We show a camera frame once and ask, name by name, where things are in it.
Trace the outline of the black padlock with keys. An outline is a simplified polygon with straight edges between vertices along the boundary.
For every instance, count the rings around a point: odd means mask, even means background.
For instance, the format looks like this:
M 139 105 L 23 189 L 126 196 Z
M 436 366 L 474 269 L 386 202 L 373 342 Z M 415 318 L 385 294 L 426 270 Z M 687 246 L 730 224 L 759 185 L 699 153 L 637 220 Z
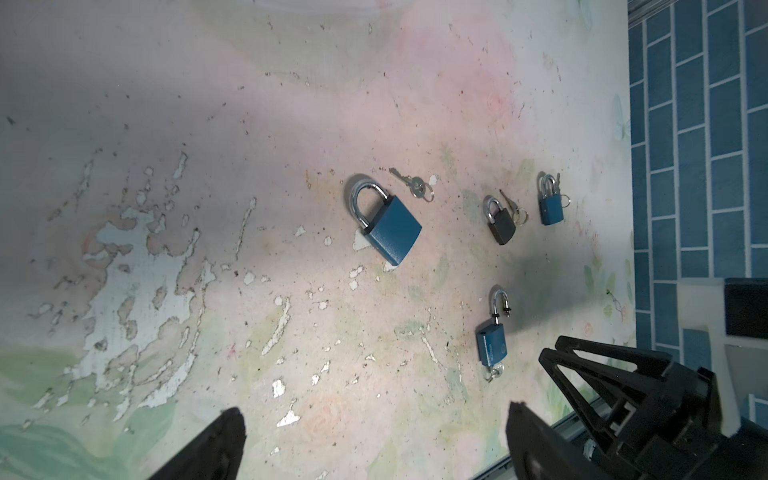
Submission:
M 498 198 L 488 195 L 483 202 L 483 213 L 494 239 L 503 246 L 514 237 L 519 227 L 528 222 L 529 214 L 502 190 L 499 190 L 499 194 L 507 202 L 507 206 L 504 207 Z

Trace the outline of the floral table mat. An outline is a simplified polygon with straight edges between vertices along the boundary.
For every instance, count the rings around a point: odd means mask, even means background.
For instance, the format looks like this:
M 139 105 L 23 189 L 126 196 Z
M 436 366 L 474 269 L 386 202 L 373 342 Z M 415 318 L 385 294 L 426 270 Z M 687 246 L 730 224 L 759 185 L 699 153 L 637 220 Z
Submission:
M 636 341 L 629 114 L 622 1 L 3 2 L 2 477 L 144 479 L 230 407 L 243 479 L 473 477 L 568 412 L 541 350 Z

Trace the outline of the blue padlock with key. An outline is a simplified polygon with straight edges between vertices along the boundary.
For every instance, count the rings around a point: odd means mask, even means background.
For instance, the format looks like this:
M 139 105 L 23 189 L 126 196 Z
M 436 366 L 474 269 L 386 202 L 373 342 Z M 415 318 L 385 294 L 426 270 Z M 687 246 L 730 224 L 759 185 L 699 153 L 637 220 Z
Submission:
M 486 369 L 486 381 L 492 382 L 504 372 L 503 360 L 508 350 L 501 317 L 509 318 L 511 307 L 507 292 L 499 285 L 489 294 L 490 319 L 476 330 L 478 357 Z

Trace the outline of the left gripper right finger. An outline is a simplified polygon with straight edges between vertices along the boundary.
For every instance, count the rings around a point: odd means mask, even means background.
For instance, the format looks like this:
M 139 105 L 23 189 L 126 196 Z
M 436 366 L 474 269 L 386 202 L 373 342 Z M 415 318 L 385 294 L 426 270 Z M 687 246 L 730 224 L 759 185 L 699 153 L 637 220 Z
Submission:
M 600 478 L 600 469 L 525 403 L 510 403 L 505 432 L 517 479 Z

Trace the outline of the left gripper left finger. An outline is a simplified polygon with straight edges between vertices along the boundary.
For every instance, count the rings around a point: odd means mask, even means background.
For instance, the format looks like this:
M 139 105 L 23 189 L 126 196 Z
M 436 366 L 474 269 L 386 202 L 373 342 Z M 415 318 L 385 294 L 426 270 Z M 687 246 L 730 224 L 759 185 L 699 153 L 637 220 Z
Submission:
M 150 479 L 235 480 L 246 438 L 244 416 L 237 407 L 229 408 Z

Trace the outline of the padlock silver key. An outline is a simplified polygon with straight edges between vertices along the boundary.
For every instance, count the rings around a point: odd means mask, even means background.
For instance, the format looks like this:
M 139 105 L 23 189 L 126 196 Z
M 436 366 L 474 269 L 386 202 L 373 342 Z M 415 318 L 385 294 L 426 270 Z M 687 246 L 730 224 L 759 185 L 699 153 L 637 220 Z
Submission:
M 402 175 L 394 167 L 389 168 L 388 171 L 390 174 L 406 184 L 413 197 L 422 199 L 426 202 L 432 202 L 434 200 L 434 191 L 432 186 L 425 182 L 421 177 Z

